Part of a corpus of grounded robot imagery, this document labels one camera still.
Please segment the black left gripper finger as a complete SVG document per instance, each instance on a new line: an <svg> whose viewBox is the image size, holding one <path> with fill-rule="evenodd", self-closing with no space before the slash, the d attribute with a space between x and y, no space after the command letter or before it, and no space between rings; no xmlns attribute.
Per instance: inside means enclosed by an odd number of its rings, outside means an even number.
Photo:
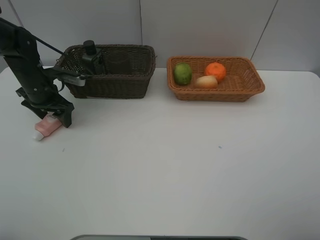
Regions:
<svg viewBox="0 0 320 240"><path fill-rule="evenodd" d="M48 112L45 110L41 110L40 108L36 108L34 106L32 106L30 103L28 103L26 100L23 100L21 102L21 105L26 107L27 109L31 110L37 117L39 117L40 119L43 119Z"/></svg>
<svg viewBox="0 0 320 240"><path fill-rule="evenodd" d="M74 110L73 106L69 106L64 110L61 110L59 114L59 120L65 128L69 128L72 124L72 112Z"/></svg>

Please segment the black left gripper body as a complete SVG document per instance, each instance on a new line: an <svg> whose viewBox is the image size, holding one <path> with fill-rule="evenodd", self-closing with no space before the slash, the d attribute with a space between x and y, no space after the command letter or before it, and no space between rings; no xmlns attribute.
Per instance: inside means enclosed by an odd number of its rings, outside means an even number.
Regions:
<svg viewBox="0 0 320 240"><path fill-rule="evenodd" d="M61 72L54 68L44 69L38 55L5 55L3 58L21 85L16 90L17 95L33 107L48 113L61 113L67 107L74 107L59 94L54 84Z"/></svg>

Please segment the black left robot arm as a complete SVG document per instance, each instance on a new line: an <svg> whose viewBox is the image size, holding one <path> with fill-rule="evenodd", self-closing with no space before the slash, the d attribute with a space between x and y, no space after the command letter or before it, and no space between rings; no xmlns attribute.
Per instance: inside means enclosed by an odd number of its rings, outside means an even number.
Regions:
<svg viewBox="0 0 320 240"><path fill-rule="evenodd" d="M55 79L78 77L74 71L61 67L44 69L36 37L26 29L0 19L0 55L8 64L21 87L16 90L24 98L23 106L43 119L47 113L68 128L72 124L74 105L59 94Z"/></svg>

